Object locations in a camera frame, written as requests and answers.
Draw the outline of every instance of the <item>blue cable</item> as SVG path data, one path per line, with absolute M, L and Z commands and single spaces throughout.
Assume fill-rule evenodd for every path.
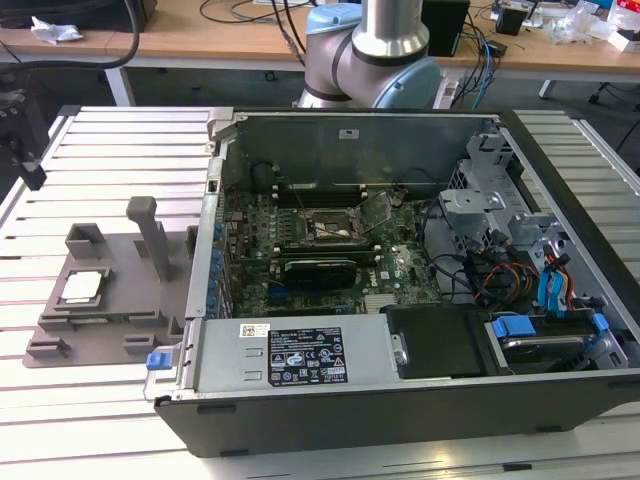
M 473 106 L 471 107 L 471 110 L 475 110 L 476 107 L 478 106 L 478 104 L 480 103 L 480 100 L 482 99 L 482 97 L 484 96 L 484 92 L 487 88 L 487 81 L 489 80 L 489 68 L 491 65 L 491 53 L 489 52 L 489 45 L 487 44 L 487 41 L 483 38 L 482 39 L 482 43 L 484 44 L 484 51 L 487 57 L 487 63 L 485 65 L 484 68 L 484 76 L 482 77 L 482 85 L 480 86 L 480 91 L 478 92 L 478 96 L 476 97 L 476 101 L 473 102 Z

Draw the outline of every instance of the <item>plastic bag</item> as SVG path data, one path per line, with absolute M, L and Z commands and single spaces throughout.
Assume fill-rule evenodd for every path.
M 31 21 L 33 21 L 33 27 L 31 27 L 33 34 L 51 45 L 82 38 L 75 25 L 53 25 L 36 17 L 31 17 Z
M 640 30 L 640 0 L 615 0 L 607 22 L 622 30 Z
M 579 40 L 590 44 L 591 37 L 588 32 L 598 21 L 598 17 L 591 15 L 587 11 L 587 7 L 580 1 L 575 8 L 569 10 L 566 17 L 552 20 L 545 25 L 544 31 L 555 44 Z

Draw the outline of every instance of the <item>motherboard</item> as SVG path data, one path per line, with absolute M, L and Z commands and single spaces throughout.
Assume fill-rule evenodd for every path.
M 404 196 L 230 191 L 224 221 L 232 316 L 377 313 L 439 302 L 417 241 L 424 202 Z

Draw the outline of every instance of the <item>table leg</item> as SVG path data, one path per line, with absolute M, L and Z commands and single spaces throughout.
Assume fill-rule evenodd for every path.
M 551 95 L 553 87 L 555 86 L 556 86 L 555 80 L 545 80 L 544 83 L 542 84 L 542 88 L 540 89 L 540 92 L 538 92 L 538 96 L 546 100 L 547 98 L 549 98 L 549 95 Z
M 456 95 L 456 90 L 460 84 L 460 80 L 464 76 L 464 70 L 460 69 L 443 69 L 440 87 L 433 102 L 433 108 L 449 109 L 451 102 Z
M 116 105 L 118 107 L 134 107 L 136 101 L 131 92 L 127 71 L 124 68 L 113 68 L 107 70 L 106 74 Z

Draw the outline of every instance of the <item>wooden desk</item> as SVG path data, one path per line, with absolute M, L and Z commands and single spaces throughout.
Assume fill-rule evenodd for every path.
M 203 18 L 199 6 L 203 0 L 158 0 L 158 7 L 140 48 L 130 66 L 296 70 L 302 66 L 288 50 L 274 24 L 220 24 Z M 233 20 L 228 9 L 235 0 L 215 0 L 206 13 L 216 18 Z M 497 74 L 512 78 L 593 82 L 640 82 L 640 55 L 620 53 L 606 42 L 594 40 L 592 45 L 553 45 L 539 29 L 522 28 L 517 37 L 495 33 L 495 24 L 476 14 L 489 0 L 472 0 L 474 22 L 490 39 L 508 46 Z M 239 7 L 247 15 L 263 15 L 268 6 L 247 4 Z M 304 35 L 308 8 L 296 8 L 292 14 L 298 31 Z M 128 51 L 131 34 L 83 32 L 86 38 L 53 47 L 37 40 L 28 30 L 0 30 L 0 39 L 24 60 L 36 58 L 72 58 L 97 61 L 110 60 Z M 0 61 L 12 59 L 0 53 Z M 463 39 L 453 58 L 438 59 L 445 81 L 441 91 L 450 91 L 477 61 L 475 47 Z M 117 105 L 134 105 L 126 70 L 107 72 Z
M 37 39 L 29 29 L 0 28 L 0 40 L 21 58 L 23 54 L 27 54 L 28 57 L 34 54 L 42 54 L 47 56 L 47 58 L 50 56 L 60 57 L 64 55 L 104 56 L 107 54 L 107 44 L 115 35 L 115 32 L 83 30 L 82 35 L 84 36 L 82 40 L 62 42 L 54 46 Z

